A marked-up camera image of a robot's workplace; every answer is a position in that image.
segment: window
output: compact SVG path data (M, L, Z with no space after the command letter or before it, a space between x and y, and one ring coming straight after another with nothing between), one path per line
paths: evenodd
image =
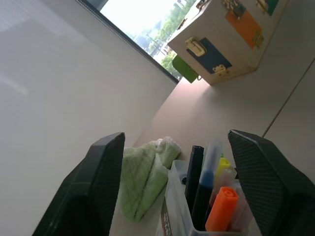
M196 0L77 0L174 82L167 42Z

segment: towel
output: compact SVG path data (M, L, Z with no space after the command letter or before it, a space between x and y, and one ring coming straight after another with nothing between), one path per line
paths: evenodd
M124 150L119 202L122 215L139 222L168 180L168 169L181 153L170 137Z

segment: orange marker cap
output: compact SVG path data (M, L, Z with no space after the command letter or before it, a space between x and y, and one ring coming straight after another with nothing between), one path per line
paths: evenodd
M227 225L231 221L236 207L237 200L238 196L233 188L222 187L209 214L206 230L226 231Z

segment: clear plastic container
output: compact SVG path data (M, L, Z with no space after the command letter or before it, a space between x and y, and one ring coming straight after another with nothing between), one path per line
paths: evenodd
M245 236L246 232L202 232L194 228L181 179L187 174L189 163L175 160L168 173L165 201L173 236Z

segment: orange label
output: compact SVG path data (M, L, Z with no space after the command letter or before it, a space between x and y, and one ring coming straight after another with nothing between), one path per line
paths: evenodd
M245 11L240 19L233 14L232 11L228 11L225 18L233 25L236 31L242 36L247 44L253 49L255 46L255 34L261 32L261 27L252 17L252 15Z

